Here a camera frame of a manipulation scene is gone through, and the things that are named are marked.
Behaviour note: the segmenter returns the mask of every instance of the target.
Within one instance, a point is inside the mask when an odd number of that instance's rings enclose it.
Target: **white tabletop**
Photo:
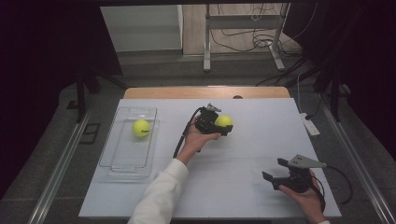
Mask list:
[[[297,204],[262,178],[289,176],[277,158],[297,154],[317,160],[294,100],[189,99],[120,100],[119,107],[156,107],[160,122],[151,175],[138,182],[111,182],[99,165],[81,207],[80,217],[129,217],[154,176],[172,160],[177,142],[192,113],[208,103],[233,118],[228,136],[205,145],[189,163],[189,179],[174,217],[279,218],[303,217]],[[321,169],[313,169],[325,188],[326,217],[341,214]]]

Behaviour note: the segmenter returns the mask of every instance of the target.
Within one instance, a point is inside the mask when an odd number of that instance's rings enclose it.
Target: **tennis ball in clear container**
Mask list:
[[[132,125],[132,132],[136,137],[144,137],[149,134],[149,123],[145,119],[137,119]]]
[[[233,125],[233,119],[228,115],[219,115],[215,121],[216,126],[227,127]]]

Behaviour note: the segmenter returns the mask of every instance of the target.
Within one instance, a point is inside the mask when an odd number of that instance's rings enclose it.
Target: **human arm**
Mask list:
[[[219,137],[220,133],[202,134],[191,125],[179,154],[148,185],[128,224],[168,224],[188,177],[187,163],[207,141]]]
[[[314,186],[318,189],[318,182],[315,179],[315,174],[311,170],[310,173],[313,176],[312,182],[314,183]],[[309,223],[330,223],[321,211],[318,195],[312,189],[309,189],[304,193],[297,193],[294,190],[282,185],[279,186],[279,189],[285,194],[289,195],[295,202],[297,202],[297,204],[299,204],[300,209],[305,214]]]

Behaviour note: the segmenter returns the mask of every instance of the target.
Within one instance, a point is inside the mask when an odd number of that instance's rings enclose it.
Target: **white sleeve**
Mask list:
[[[170,223],[188,174],[183,162],[172,159],[168,167],[148,185],[128,224]]]

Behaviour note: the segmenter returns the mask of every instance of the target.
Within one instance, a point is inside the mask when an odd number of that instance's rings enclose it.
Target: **power strip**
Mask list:
[[[305,119],[306,113],[301,113],[301,120],[303,121],[303,124],[306,128],[306,131],[309,133],[309,136],[317,136],[320,135],[319,130],[315,126],[315,124],[312,122],[311,119]]]

